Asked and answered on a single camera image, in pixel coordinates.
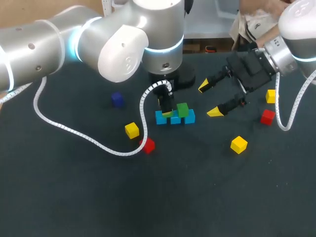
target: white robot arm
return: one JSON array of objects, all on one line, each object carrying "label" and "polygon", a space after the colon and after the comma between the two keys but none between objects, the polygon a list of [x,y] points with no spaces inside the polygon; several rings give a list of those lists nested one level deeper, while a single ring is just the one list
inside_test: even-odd
[{"label": "white robot arm", "polygon": [[296,0],[280,17],[280,36],[265,44],[276,73],[297,67],[308,78],[316,70],[316,0]]},{"label": "white robot arm", "polygon": [[0,30],[0,92],[33,82],[80,60],[121,82],[140,63],[166,75],[182,63],[183,0],[130,0],[103,18],[73,6],[49,20]]}]

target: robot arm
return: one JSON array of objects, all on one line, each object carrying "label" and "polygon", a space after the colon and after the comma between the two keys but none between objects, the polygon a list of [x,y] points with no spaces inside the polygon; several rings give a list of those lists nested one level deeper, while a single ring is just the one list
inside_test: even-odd
[{"label": "robot arm", "polygon": [[183,0],[130,0],[106,18],[73,6],[49,20],[0,30],[0,92],[82,61],[121,82],[140,63],[155,75],[182,63]]},{"label": "robot arm", "polygon": [[267,42],[263,49],[230,56],[227,66],[219,74],[207,77],[199,91],[204,93],[225,77],[235,77],[245,92],[218,105],[208,114],[211,117],[225,116],[236,107],[244,106],[246,95],[270,82],[275,74],[286,76],[300,69],[306,79],[310,77],[316,69],[315,22],[316,0],[296,0],[279,20],[280,36]]}]

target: black mat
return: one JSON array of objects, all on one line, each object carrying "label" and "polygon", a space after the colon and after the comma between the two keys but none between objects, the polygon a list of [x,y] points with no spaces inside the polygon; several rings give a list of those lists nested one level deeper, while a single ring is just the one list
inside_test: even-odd
[{"label": "black mat", "polygon": [[[225,118],[206,112],[239,91],[225,80],[205,94],[198,86],[225,64],[227,54],[185,56],[197,72],[194,88],[176,94],[194,109],[196,124],[157,126],[157,99],[146,100],[149,136],[157,149],[121,159],[52,127],[33,110],[34,83],[0,112],[1,237],[261,237],[316,236],[316,87],[302,99],[290,132],[259,123],[267,89]],[[303,84],[283,78],[280,106],[287,121]],[[136,122],[148,87],[140,69],[122,84],[82,64],[49,77],[39,107],[49,118],[110,148],[137,147],[124,126]],[[126,108],[111,106],[119,91]],[[247,140],[241,155],[230,149]]]}]

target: person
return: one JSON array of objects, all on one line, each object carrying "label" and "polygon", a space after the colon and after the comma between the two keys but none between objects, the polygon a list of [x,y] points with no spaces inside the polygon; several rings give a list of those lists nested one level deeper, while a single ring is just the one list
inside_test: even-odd
[{"label": "person", "polygon": [[262,48],[277,37],[278,19],[295,0],[239,0],[239,13],[230,32],[233,49]]}]

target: cable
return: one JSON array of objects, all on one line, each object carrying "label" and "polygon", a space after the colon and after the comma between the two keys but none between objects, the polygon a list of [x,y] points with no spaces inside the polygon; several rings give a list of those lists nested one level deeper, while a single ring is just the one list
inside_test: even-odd
[{"label": "cable", "polygon": [[23,90],[25,90],[26,88],[28,88],[31,84],[32,84],[32,83],[27,84],[27,85],[23,85],[23,86],[17,88],[15,91],[10,92],[10,93],[7,94],[5,97],[3,97],[3,98],[0,99],[0,104],[3,104],[3,103],[5,103],[5,102],[9,101],[10,99],[14,98],[14,97],[17,96],[18,94],[20,94]]},{"label": "cable", "polygon": [[128,152],[128,153],[122,153],[122,152],[116,152],[116,151],[113,151],[111,150],[110,148],[107,148],[105,146],[103,146],[101,143],[97,142],[96,140],[92,139],[91,137],[87,136],[87,135],[84,135],[83,133],[81,132],[78,132],[78,131],[75,131],[69,127],[66,127],[65,125],[62,125],[60,123],[57,123],[57,122],[54,122],[50,119],[48,119],[47,117],[45,117],[39,110],[39,107],[38,107],[38,101],[39,101],[39,98],[40,98],[40,95],[41,93],[43,92],[44,88],[45,88],[45,85],[46,85],[46,81],[47,81],[47,77],[44,77],[41,81],[41,84],[39,86],[39,89],[37,90],[36,94],[35,94],[35,97],[34,97],[34,101],[33,101],[33,106],[34,106],[34,110],[36,112],[36,114],[42,119],[44,120],[45,122],[55,126],[55,127],[58,127],[60,129],[63,129],[65,131],[68,131],[70,133],[73,133],[74,135],[77,135],[79,137],[82,137],[86,140],[88,140],[89,142],[92,142],[94,145],[98,146],[99,148],[103,149],[104,151],[108,152],[108,153],[111,153],[115,156],[120,156],[120,157],[129,157],[129,156],[132,156],[132,155],[135,155],[137,153],[139,153],[143,147],[145,146],[146,144],[146,141],[147,141],[147,137],[148,137],[148,130],[147,130],[147,124],[146,124],[146,119],[145,119],[145,114],[144,114],[144,102],[145,102],[145,99],[146,97],[148,96],[148,94],[153,90],[155,89],[156,87],[158,86],[161,86],[161,85],[165,85],[169,91],[169,95],[172,95],[172,87],[171,87],[171,84],[170,82],[168,82],[167,80],[162,80],[162,81],[158,81],[156,83],[154,83],[153,85],[151,85],[143,94],[141,100],[140,100],[140,103],[139,103],[139,111],[140,111],[140,116],[141,116],[141,119],[142,119],[142,123],[143,123],[143,128],[144,128],[144,138],[143,138],[143,142],[142,144],[139,146],[139,148],[137,148],[136,150],[132,151],[132,152]]},{"label": "cable", "polygon": [[277,73],[276,74],[276,119],[277,119],[277,123],[278,123],[278,126],[283,130],[283,131],[288,131],[291,129],[291,126],[293,124],[293,121],[294,121],[294,118],[295,118],[295,114],[296,114],[296,111],[297,111],[297,108],[300,104],[300,101],[307,89],[307,87],[312,83],[312,81],[316,78],[316,71],[314,71],[310,77],[304,82],[300,92],[298,93],[296,99],[295,99],[295,102],[294,102],[294,105],[293,105],[293,108],[292,108],[292,112],[291,112],[291,115],[290,115],[290,119],[287,123],[287,126],[284,127],[282,125],[282,122],[281,122],[281,118],[280,118],[280,110],[279,110],[279,104],[278,104],[278,90],[279,90],[279,86],[280,86],[280,73]]}]

